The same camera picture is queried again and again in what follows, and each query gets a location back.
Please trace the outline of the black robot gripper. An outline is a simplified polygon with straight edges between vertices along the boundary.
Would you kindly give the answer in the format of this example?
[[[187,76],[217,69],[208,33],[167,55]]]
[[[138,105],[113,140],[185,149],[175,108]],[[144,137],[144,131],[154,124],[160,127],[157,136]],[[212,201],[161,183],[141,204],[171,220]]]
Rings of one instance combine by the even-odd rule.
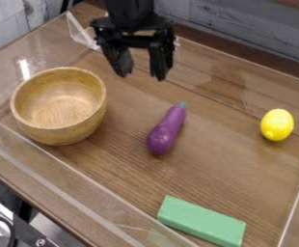
[[[148,48],[150,76],[163,81],[172,68],[173,42],[172,22],[157,14],[149,14],[129,27],[114,25],[109,17],[93,19],[94,40],[104,57],[120,77],[132,72],[133,60],[129,47]]]

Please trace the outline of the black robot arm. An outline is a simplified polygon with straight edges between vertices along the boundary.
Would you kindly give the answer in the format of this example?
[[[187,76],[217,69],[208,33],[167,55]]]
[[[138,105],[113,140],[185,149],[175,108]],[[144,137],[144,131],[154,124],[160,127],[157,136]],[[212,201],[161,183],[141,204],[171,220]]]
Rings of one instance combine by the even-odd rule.
[[[106,17],[90,22],[94,41],[116,74],[132,73],[129,48],[146,49],[149,73],[159,81],[173,64],[175,34],[172,23],[154,13],[153,0],[104,0]]]

